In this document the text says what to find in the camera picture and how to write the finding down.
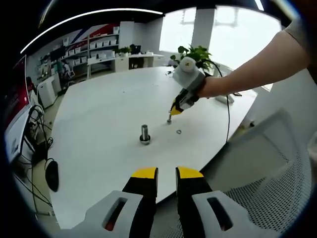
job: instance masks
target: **potted plant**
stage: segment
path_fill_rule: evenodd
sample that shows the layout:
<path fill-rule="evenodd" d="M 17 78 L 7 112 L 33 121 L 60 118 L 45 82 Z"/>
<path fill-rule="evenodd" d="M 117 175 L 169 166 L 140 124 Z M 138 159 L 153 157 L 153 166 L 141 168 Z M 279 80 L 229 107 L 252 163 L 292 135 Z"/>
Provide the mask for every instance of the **potted plant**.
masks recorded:
<path fill-rule="evenodd" d="M 176 68 L 179 65 L 180 61 L 186 56 L 196 61 L 196 66 L 198 68 L 209 70 L 212 66 L 212 63 L 209 61 L 211 54 L 207 51 L 207 48 L 204 48 L 202 46 L 198 46 L 196 48 L 192 46 L 190 46 L 189 48 L 180 46 L 178 47 L 178 52 L 180 53 L 179 59 L 176 58 L 176 55 L 172 55 L 170 57 L 170 59 L 175 62 L 175 64 L 172 65 L 174 68 Z"/>
<path fill-rule="evenodd" d="M 115 57 L 120 56 L 120 49 L 114 49 L 113 52 L 114 52 Z"/>
<path fill-rule="evenodd" d="M 121 56 L 128 56 L 129 53 L 131 52 L 131 48 L 126 46 L 126 47 L 123 47 L 120 49 L 120 52 L 121 52 Z"/>

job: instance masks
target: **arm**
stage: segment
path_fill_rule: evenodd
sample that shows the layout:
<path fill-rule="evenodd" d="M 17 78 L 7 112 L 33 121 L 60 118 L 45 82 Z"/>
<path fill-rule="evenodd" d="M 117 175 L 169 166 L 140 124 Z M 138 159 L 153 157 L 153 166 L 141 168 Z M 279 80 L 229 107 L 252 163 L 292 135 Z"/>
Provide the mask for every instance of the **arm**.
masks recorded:
<path fill-rule="evenodd" d="M 286 31 L 277 33 L 255 57 L 221 79 L 207 77 L 200 97 L 244 91 L 286 79 L 306 68 L 310 57 Z"/>

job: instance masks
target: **round table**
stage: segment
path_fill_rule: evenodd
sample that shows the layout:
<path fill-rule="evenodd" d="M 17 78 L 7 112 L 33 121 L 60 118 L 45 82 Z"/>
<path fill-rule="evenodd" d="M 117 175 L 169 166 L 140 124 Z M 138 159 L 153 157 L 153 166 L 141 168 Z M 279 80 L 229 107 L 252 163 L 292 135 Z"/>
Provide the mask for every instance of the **round table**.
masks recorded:
<path fill-rule="evenodd" d="M 181 87 L 169 67 L 134 69 L 96 77 L 67 90 L 54 121 L 49 158 L 58 162 L 59 189 L 51 191 L 62 229 L 72 228 L 88 208 L 122 190 L 142 167 L 158 167 L 157 202 L 175 192 L 175 167 L 201 170 L 223 147 L 227 105 L 200 99 L 172 118 L 168 111 Z M 231 136 L 253 104 L 250 90 L 230 105 Z M 151 143 L 140 143 L 148 125 Z"/>

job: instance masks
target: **sleeve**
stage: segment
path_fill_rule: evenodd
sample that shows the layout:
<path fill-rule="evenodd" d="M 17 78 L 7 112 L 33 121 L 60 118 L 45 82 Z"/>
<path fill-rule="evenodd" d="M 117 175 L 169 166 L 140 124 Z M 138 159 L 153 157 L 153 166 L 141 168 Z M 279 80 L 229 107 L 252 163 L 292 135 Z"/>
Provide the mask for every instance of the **sleeve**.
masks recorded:
<path fill-rule="evenodd" d="M 295 19 L 285 30 L 290 34 L 309 54 L 313 63 L 317 62 L 317 43 L 310 40 L 309 31 L 300 19 Z"/>

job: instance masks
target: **metal bolt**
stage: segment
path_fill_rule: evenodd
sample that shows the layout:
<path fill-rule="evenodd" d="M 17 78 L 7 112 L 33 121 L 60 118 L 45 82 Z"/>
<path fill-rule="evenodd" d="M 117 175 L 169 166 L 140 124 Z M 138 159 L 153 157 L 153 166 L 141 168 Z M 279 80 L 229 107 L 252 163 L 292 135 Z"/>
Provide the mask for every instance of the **metal bolt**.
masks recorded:
<path fill-rule="evenodd" d="M 144 141 L 148 140 L 149 139 L 148 126 L 147 125 L 141 126 L 141 131 L 142 131 L 142 139 Z"/>
<path fill-rule="evenodd" d="M 149 136 L 149 132 L 148 132 L 148 126 L 142 125 L 141 132 L 142 132 L 142 134 L 140 135 L 141 143 L 144 145 L 148 145 L 151 141 L 151 137 Z"/>
<path fill-rule="evenodd" d="M 171 124 L 171 123 L 172 123 L 172 115 L 169 113 L 167 124 Z"/>

